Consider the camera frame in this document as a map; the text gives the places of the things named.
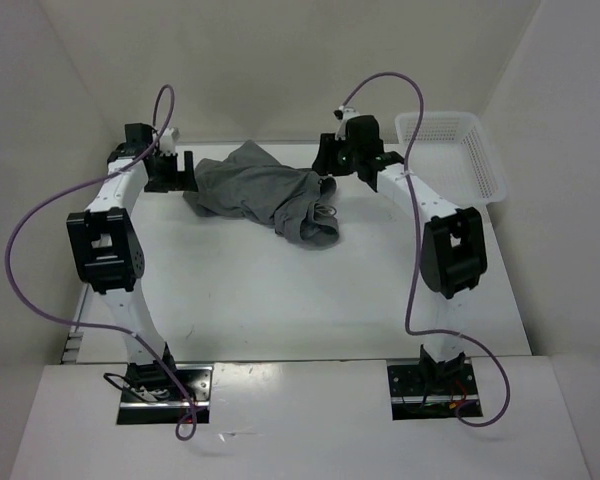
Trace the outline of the grey shorts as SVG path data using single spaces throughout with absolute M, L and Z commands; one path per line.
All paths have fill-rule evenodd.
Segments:
M 340 239 L 330 203 L 335 179 L 284 165 L 251 140 L 223 161 L 201 159 L 194 176 L 197 189 L 183 198 L 200 217 L 248 219 L 307 248 L 328 248 Z

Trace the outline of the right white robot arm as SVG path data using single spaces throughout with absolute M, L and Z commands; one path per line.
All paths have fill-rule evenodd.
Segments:
M 388 151 L 372 115 L 340 107 L 333 133 L 324 133 L 312 168 L 320 175 L 356 175 L 414 221 L 416 254 L 405 314 L 405 330 L 422 340 L 418 378 L 440 393 L 460 374 L 465 360 L 453 317 L 487 270 L 483 222 L 474 207 L 446 200 Z

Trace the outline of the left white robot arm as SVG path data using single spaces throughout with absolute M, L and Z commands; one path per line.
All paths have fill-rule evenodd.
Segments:
M 141 278 L 146 261 L 131 213 L 141 192 L 194 191 L 193 157 L 178 168 L 179 131 L 168 127 L 125 126 L 125 142 L 107 159 L 107 179 L 94 200 L 66 221 L 80 280 L 109 307 L 114 325 L 124 330 L 128 369 L 134 389 L 165 400 L 176 394 L 180 376 L 167 342 L 151 318 Z

